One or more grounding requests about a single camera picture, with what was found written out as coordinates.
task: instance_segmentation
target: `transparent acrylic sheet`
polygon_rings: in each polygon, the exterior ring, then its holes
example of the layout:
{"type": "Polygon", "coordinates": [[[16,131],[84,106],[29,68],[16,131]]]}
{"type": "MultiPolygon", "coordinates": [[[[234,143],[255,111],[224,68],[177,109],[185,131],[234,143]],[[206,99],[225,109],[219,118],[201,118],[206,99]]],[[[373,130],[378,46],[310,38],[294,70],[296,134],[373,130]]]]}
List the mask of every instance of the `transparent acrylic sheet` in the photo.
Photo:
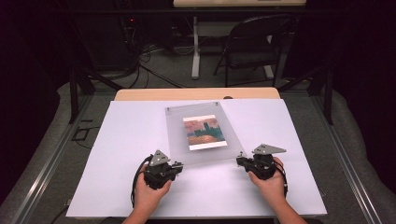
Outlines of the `transparent acrylic sheet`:
{"type": "Polygon", "coordinates": [[[165,108],[166,124],[168,130],[170,157],[173,161],[180,161],[184,165],[234,159],[238,155],[246,156],[238,137],[233,131],[233,126],[228,121],[219,102],[198,105],[183,105],[165,108]],[[183,119],[194,117],[212,116],[221,128],[226,146],[190,149],[186,126],[183,119]]]}

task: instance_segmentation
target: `chair backrest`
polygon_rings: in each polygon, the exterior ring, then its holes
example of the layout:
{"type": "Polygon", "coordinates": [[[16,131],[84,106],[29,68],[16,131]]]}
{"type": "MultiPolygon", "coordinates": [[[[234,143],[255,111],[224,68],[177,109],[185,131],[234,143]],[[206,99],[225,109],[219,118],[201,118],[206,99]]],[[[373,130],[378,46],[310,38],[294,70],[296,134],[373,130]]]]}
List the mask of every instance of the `chair backrest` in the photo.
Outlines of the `chair backrest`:
{"type": "Polygon", "coordinates": [[[263,38],[268,35],[288,33],[294,25],[289,15],[253,17],[241,21],[231,30],[230,38],[263,38]]]}

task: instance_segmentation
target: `hand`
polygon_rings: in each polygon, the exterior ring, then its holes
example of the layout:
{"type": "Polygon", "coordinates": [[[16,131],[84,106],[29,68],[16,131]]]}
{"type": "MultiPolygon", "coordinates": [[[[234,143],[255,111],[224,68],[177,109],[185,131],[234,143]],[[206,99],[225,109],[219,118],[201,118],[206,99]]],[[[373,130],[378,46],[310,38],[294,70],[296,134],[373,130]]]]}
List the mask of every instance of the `hand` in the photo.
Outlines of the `hand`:
{"type": "Polygon", "coordinates": [[[136,190],[134,192],[134,211],[123,223],[145,223],[155,211],[161,198],[169,191],[171,180],[168,180],[161,189],[152,189],[146,184],[143,173],[137,177],[136,190]]]}
{"type": "MultiPolygon", "coordinates": [[[[280,170],[282,170],[283,163],[282,161],[274,157],[274,161],[279,163],[280,165],[276,165],[280,170]]],[[[282,174],[276,170],[274,176],[261,180],[257,176],[255,176],[252,172],[248,172],[248,176],[250,177],[251,182],[259,188],[259,191],[262,197],[271,205],[279,203],[285,200],[284,194],[284,180],[282,174]]]]}

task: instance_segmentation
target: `table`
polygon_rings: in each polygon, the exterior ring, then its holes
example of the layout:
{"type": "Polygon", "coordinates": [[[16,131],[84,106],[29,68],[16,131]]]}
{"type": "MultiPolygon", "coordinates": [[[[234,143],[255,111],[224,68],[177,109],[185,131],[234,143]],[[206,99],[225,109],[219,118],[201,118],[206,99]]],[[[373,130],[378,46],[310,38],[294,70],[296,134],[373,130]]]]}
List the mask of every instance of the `table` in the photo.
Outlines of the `table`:
{"type": "MultiPolygon", "coordinates": [[[[169,155],[164,109],[213,101],[222,105],[247,154],[258,143],[288,150],[278,157],[285,163],[288,174],[287,199],[299,214],[327,214],[289,112],[277,90],[203,88],[119,91],[106,113],[67,216],[128,216],[132,209],[134,172],[140,162],[157,148],[169,155]],[[234,99],[221,100],[225,96],[234,99]]],[[[274,216],[245,170],[232,159],[185,166],[151,218],[274,216]]]]}
{"type": "MultiPolygon", "coordinates": [[[[303,7],[306,0],[174,0],[174,7],[303,7]]],[[[198,22],[193,17],[194,56],[191,78],[199,78],[200,50],[198,36],[226,36],[237,22],[198,22]]],[[[271,66],[264,66],[268,77],[272,77],[271,66]]]]}

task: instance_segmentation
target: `painting print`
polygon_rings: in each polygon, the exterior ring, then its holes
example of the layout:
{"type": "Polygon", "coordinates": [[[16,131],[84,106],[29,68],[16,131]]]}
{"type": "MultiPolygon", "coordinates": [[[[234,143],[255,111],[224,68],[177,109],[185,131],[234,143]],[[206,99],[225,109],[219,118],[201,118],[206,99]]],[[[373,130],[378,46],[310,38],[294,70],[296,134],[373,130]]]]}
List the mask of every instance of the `painting print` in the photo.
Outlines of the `painting print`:
{"type": "Polygon", "coordinates": [[[190,150],[227,146],[216,116],[184,118],[183,121],[190,150]]]}

